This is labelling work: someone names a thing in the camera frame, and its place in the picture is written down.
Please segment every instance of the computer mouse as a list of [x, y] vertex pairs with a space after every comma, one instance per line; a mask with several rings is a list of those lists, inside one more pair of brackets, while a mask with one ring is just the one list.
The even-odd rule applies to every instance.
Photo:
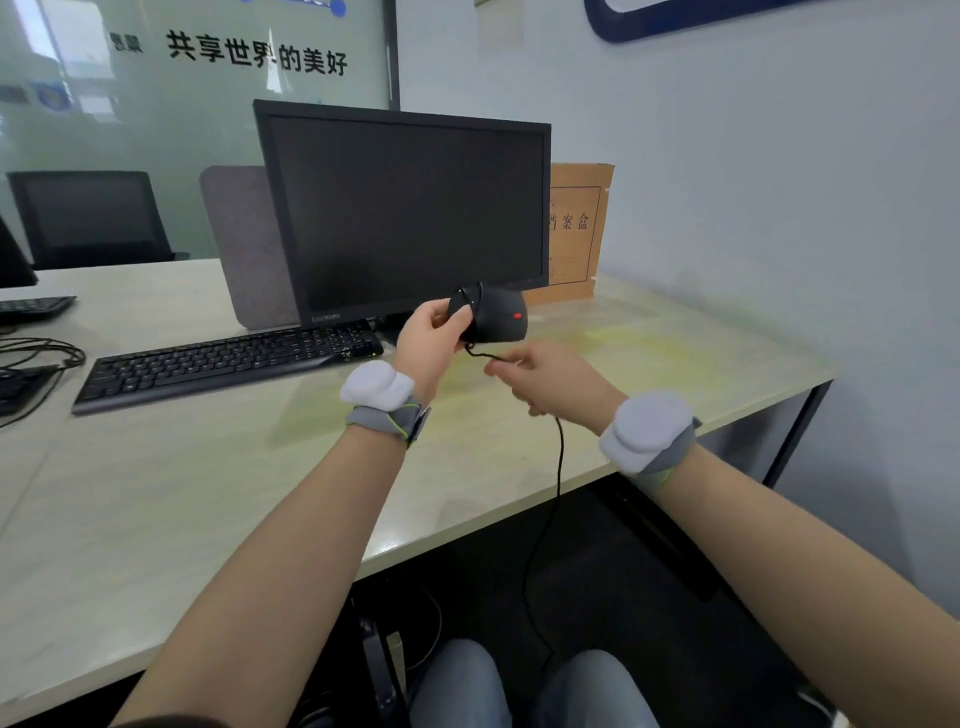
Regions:
[[471, 344], [494, 344], [504, 341], [522, 341], [527, 335], [527, 305], [519, 291], [477, 283], [461, 288], [450, 296], [447, 316], [452, 316], [465, 304], [473, 310], [473, 322], [461, 335]]

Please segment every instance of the gray partition panel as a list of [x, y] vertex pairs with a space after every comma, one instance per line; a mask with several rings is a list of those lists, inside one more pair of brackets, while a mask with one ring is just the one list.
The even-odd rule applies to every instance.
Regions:
[[299, 324], [266, 170], [207, 167], [200, 189], [237, 321], [251, 329]]

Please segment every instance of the person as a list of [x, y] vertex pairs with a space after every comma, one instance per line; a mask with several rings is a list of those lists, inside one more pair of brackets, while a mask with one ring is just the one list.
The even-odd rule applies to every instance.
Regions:
[[[446, 308], [447, 301], [419, 307], [396, 346], [396, 371], [413, 379], [423, 405], [470, 323], [468, 308], [449, 320]], [[553, 415], [599, 436], [627, 399], [556, 342], [521, 343], [503, 358], [485, 373], [511, 387], [533, 416]], [[113, 724], [284, 726], [405, 452], [395, 434], [347, 426], [198, 596]], [[872, 555], [697, 445], [655, 498], [854, 724], [960, 725], [960, 627]], [[436, 656], [410, 715], [414, 728], [511, 721], [490, 655], [467, 641]], [[596, 651], [553, 677], [533, 722], [656, 725], [626, 669]]]

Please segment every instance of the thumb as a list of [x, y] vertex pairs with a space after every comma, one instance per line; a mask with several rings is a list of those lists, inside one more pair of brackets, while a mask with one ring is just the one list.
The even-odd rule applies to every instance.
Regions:
[[460, 335], [467, 330], [471, 321], [473, 321], [473, 311], [468, 305], [464, 304], [460, 306], [460, 310], [446, 320], [442, 329], [449, 332], [451, 337], [459, 339]]
[[504, 384], [509, 387], [518, 388], [522, 387], [523, 383], [530, 376], [531, 372], [528, 369], [523, 369], [518, 367], [517, 364], [514, 364], [509, 361], [491, 361], [484, 368], [484, 372], [489, 376], [495, 376]]

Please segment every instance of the white desk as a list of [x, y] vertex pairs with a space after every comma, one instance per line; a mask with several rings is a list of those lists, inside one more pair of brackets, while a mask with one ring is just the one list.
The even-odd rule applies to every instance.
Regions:
[[[80, 296], [36, 332], [92, 358], [239, 334], [216, 260], [41, 274]], [[530, 313], [628, 392], [679, 391], [707, 432], [833, 379], [820, 357], [601, 279]], [[458, 356], [358, 576], [549, 499], [557, 430]], [[349, 367], [75, 418], [86, 371], [0, 430], [0, 726], [146, 667], [234, 548], [343, 427]], [[564, 490], [612, 471], [566, 429]]]

